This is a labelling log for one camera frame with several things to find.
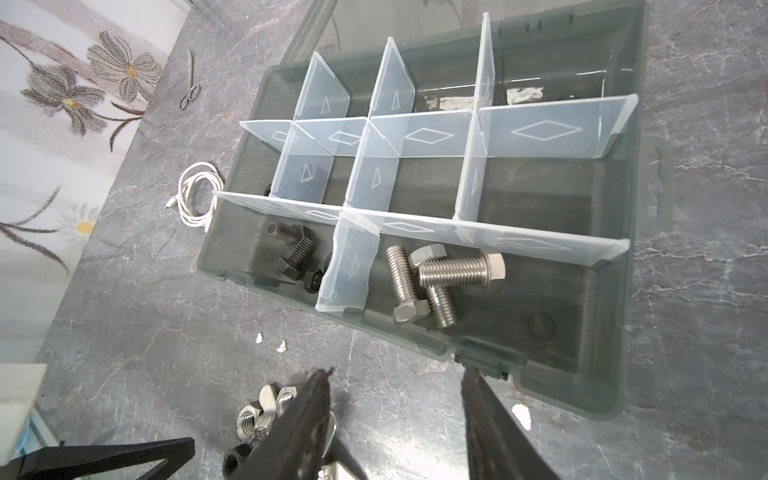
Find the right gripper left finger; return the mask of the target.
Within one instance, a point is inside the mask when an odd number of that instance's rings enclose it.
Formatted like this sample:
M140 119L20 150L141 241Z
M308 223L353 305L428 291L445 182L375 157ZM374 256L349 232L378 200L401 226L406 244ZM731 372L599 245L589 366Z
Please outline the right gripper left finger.
M315 370L232 479L317 479L330 421L331 369Z

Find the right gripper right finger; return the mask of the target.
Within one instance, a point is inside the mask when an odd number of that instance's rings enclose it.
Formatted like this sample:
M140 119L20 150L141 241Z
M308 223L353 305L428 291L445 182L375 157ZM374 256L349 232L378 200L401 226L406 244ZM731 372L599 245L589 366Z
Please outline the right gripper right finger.
M476 369L465 371L461 395L471 479L556 479Z

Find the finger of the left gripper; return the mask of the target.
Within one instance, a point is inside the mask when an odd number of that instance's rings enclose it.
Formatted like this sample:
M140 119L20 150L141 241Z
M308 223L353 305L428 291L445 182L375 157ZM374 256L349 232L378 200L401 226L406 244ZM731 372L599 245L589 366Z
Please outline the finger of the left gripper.
M156 462L140 479L168 479L195 455L191 437L128 444L44 447L11 461L12 479L77 479Z

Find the black hex bolt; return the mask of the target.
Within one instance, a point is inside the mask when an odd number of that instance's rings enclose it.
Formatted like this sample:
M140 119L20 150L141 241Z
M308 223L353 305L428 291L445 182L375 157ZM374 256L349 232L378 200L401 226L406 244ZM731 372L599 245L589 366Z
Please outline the black hex bolt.
M314 241L310 238L301 239L287 257L277 259L277 270L290 280L301 280L306 267L316 250Z
M302 240L312 238L310 231L303 225L288 225L277 221L268 224L267 233L287 245L297 245Z
M321 269L308 271L303 278L305 291L310 294L317 294L320 290L323 277L324 271Z

